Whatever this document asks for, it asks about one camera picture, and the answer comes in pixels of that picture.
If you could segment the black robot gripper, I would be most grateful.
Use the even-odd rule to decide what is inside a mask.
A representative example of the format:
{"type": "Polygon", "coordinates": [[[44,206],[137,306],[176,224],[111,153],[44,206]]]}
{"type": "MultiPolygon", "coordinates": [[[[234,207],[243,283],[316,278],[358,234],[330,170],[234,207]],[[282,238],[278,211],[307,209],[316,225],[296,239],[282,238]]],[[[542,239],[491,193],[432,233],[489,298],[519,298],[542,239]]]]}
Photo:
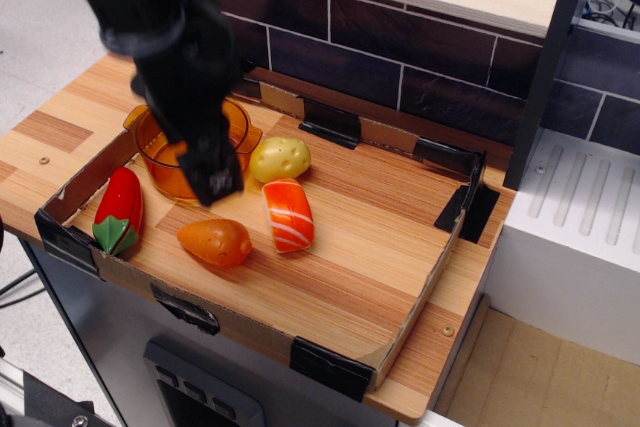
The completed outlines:
{"type": "Polygon", "coordinates": [[[235,39],[215,0],[87,0],[105,47],[132,58],[145,95],[203,206],[244,189],[221,103],[239,77],[235,39]]]}

